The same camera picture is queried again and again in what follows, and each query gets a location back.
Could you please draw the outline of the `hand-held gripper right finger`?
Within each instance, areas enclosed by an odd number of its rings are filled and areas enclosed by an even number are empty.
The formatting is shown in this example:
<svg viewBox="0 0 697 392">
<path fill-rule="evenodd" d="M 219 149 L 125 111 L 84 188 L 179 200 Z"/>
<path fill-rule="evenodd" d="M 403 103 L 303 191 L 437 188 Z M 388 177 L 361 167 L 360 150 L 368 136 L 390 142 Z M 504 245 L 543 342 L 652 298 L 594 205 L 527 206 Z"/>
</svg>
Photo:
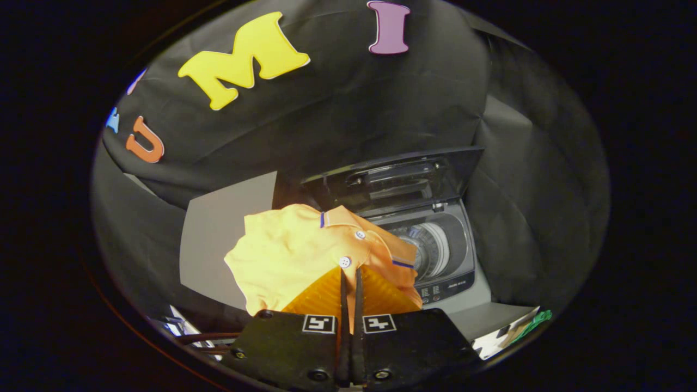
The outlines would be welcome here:
<svg viewBox="0 0 697 392">
<path fill-rule="evenodd" d="M 356 271 L 351 383 L 364 390 L 423 390 L 481 369 L 480 355 L 441 309 L 364 314 L 363 272 Z"/>
</svg>

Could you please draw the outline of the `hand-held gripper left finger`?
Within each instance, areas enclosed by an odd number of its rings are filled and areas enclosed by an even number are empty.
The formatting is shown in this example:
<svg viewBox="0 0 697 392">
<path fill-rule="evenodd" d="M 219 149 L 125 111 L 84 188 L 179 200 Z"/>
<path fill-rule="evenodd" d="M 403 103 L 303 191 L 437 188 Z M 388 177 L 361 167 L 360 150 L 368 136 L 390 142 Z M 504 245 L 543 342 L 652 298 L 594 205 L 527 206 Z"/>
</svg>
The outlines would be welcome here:
<svg viewBox="0 0 697 392">
<path fill-rule="evenodd" d="M 331 271 L 328 313 L 259 311 L 229 350 L 234 372 L 282 390 L 338 390 L 350 384 L 347 282 Z"/>
</svg>

